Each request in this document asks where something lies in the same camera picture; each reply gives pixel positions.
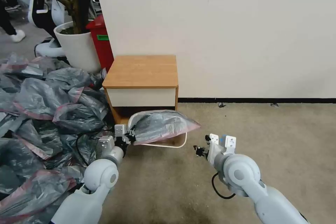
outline soil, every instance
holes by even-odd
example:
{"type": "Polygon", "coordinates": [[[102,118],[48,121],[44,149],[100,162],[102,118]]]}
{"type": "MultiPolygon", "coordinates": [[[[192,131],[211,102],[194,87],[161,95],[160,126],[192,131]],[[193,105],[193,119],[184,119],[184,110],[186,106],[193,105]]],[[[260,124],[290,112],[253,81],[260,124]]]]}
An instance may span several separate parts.
{"type": "Polygon", "coordinates": [[[73,35],[74,34],[74,28],[73,27],[69,27],[69,28],[66,28],[64,30],[61,30],[60,33],[61,34],[68,34],[68,35],[73,35]]]}

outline white drawer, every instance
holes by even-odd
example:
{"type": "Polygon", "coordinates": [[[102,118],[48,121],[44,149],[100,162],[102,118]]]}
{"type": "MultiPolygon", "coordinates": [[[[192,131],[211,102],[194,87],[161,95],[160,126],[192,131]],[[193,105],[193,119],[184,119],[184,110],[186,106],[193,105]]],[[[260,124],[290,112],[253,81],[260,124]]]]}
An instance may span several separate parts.
{"type": "Polygon", "coordinates": [[[175,106],[175,88],[106,90],[113,107],[175,106]]]}

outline pile of plastic bags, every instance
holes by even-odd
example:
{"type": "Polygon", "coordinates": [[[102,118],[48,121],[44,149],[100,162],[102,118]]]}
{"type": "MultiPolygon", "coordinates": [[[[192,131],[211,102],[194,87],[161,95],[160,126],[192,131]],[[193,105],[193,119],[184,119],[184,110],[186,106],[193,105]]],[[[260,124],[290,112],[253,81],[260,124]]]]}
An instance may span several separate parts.
{"type": "Polygon", "coordinates": [[[109,128],[100,74],[54,58],[0,61],[0,224],[48,223],[109,128]]]}

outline green label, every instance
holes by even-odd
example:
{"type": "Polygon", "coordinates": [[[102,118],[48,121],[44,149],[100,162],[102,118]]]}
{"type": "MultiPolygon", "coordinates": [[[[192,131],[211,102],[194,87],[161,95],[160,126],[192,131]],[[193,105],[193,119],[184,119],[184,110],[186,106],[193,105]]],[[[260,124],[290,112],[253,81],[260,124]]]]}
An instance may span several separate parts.
{"type": "Polygon", "coordinates": [[[108,41],[109,38],[107,35],[97,35],[97,39],[98,40],[105,40],[105,41],[108,41]]]}

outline white plant pot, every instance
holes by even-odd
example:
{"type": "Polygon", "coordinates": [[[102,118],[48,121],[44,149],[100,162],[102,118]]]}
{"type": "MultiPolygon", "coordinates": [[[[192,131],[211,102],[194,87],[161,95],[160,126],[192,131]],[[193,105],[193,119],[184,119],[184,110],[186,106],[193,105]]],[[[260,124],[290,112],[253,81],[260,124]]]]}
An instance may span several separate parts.
{"type": "Polygon", "coordinates": [[[60,31],[72,27],[72,21],[61,24],[54,29],[54,33],[63,48],[70,65],[94,73],[101,69],[97,51],[91,33],[61,34],[60,31]]]}

